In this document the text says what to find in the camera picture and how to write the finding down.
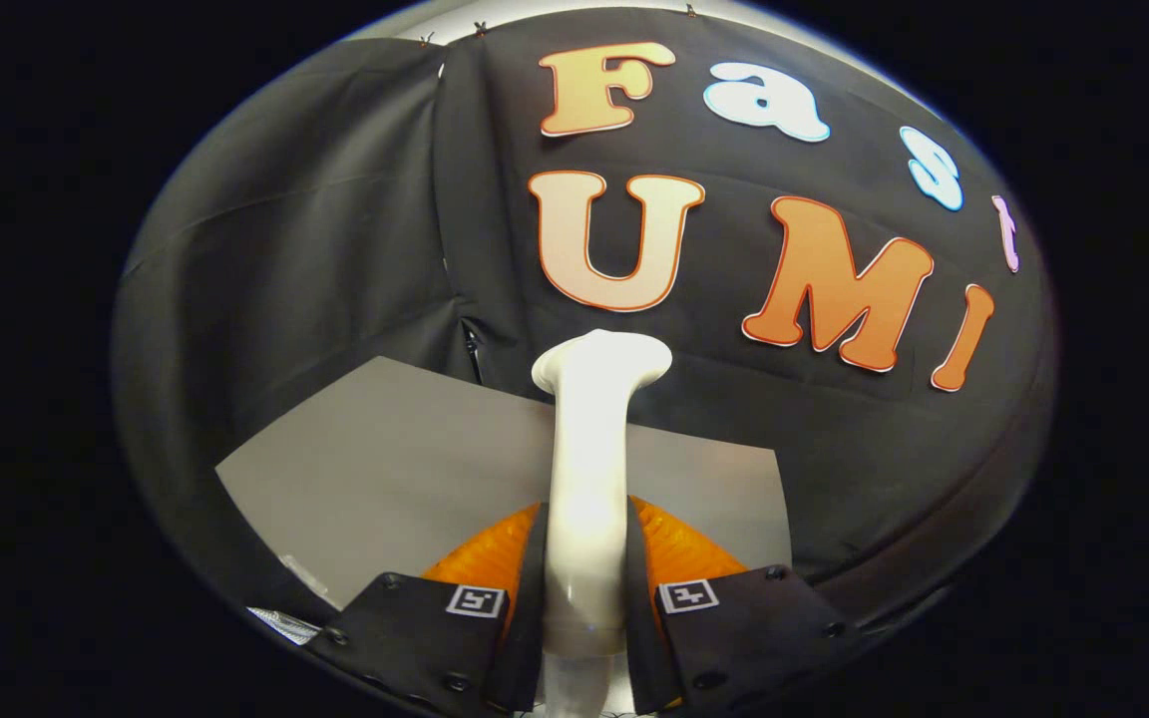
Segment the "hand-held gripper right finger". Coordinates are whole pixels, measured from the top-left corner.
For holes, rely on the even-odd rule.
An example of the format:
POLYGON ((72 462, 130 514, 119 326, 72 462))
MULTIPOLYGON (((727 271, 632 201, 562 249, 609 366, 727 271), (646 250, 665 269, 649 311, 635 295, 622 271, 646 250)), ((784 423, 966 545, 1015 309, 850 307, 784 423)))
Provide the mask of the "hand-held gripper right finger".
POLYGON ((859 644, 793 569, 746 568, 648 501, 630 499, 626 539, 626 675, 639 715, 751 717, 859 644))

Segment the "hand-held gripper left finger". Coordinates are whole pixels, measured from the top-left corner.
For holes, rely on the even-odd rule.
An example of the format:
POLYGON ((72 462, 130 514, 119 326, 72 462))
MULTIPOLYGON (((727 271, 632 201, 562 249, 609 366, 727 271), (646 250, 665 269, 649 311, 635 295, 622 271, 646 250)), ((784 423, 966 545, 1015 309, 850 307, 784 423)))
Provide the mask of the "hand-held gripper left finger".
POLYGON ((548 508, 531 505, 424 576, 375 577, 321 632, 321 658, 407 709, 506 717, 537 704, 548 508))

